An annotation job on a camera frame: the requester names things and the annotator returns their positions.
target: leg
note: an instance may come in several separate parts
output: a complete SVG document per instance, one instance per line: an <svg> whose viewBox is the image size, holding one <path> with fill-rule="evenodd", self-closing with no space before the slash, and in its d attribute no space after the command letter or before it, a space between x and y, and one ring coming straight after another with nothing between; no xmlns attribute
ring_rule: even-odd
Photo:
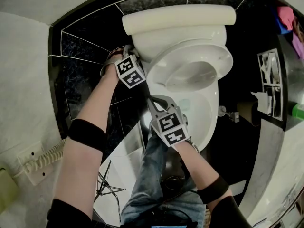
<svg viewBox="0 0 304 228"><path fill-rule="evenodd" d="M191 177L187 180L182 188L182 191L187 190L197 191ZM168 211L169 209L180 210L186 213L192 219L192 221L196 221L198 223L197 228L204 227L206 205L203 204L199 195L196 193L187 191L169 202L162 204L160 209L186 219L187 217L178 211Z"/></svg>
<svg viewBox="0 0 304 228"><path fill-rule="evenodd" d="M131 198L122 211L122 224L131 222L162 201L160 181L167 150L157 135L149 139Z"/></svg>

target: wall socket plate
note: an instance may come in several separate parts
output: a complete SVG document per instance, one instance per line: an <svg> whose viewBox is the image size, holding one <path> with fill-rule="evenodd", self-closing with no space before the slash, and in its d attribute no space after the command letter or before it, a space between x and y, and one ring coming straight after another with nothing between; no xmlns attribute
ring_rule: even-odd
<svg viewBox="0 0 304 228"><path fill-rule="evenodd" d="M22 151L18 155L18 160L21 166L24 166L26 162L30 160L37 160L39 156L43 155L45 152L43 150L41 142L37 142L32 146L28 147L26 150ZM38 169L37 171L33 171L32 173L25 173L30 182L37 186L41 183L50 173L53 171L52 164L43 167L42 169Z"/></svg>

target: toilet lid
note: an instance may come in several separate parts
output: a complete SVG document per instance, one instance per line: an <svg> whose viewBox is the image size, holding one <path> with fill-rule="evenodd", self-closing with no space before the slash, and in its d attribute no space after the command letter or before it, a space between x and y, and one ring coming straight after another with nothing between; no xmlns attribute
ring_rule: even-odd
<svg viewBox="0 0 304 228"><path fill-rule="evenodd" d="M157 55L147 69L147 83L160 84L171 92L197 91L224 77L232 66L232 55L225 46L192 39Z"/></svg>

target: hand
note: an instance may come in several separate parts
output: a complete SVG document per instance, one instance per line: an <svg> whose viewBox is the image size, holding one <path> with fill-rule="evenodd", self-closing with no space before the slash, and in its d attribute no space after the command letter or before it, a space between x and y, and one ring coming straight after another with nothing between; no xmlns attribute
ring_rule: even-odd
<svg viewBox="0 0 304 228"><path fill-rule="evenodd" d="M123 50L123 48L118 48L117 50L113 51L112 53L114 53L116 51L122 51L122 50ZM117 59L121 60L121 59L123 59L123 55L115 54L115 55L110 56L110 58L117 58ZM110 77L118 82L119 78L118 78L116 67L115 67L114 63L111 63L106 67L105 76Z"/></svg>

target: pink cloth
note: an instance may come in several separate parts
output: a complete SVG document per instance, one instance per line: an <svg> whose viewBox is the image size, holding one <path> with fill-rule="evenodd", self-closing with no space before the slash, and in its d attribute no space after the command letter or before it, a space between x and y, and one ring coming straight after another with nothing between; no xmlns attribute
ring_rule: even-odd
<svg viewBox="0 0 304 228"><path fill-rule="evenodd" d="M293 30L294 12L290 7L277 7L277 13L281 22L287 26L287 30Z"/></svg>
<svg viewBox="0 0 304 228"><path fill-rule="evenodd" d="M300 41L299 37L295 33L293 38L293 46L299 57L304 59L304 43Z"/></svg>

